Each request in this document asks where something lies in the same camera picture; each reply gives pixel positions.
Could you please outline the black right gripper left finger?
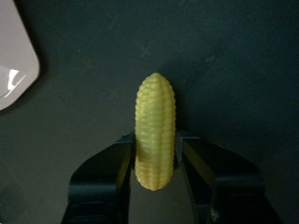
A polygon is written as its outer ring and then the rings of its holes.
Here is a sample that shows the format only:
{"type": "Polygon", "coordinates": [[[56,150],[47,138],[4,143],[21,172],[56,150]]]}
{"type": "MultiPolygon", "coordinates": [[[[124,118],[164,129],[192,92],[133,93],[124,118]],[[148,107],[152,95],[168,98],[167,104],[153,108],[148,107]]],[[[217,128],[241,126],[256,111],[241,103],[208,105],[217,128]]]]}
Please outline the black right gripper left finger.
{"type": "Polygon", "coordinates": [[[60,224],[128,224],[135,133],[93,155],[69,179],[60,224]]]}

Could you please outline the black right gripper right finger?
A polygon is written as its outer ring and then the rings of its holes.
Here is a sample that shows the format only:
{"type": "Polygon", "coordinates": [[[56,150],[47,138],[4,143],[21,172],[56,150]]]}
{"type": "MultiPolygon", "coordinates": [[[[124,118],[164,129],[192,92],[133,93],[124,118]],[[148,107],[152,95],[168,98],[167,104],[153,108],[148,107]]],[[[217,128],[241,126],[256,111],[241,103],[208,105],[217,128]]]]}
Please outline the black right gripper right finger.
{"type": "Polygon", "coordinates": [[[195,224],[284,224],[251,162],[183,130],[175,149],[195,224]]]}

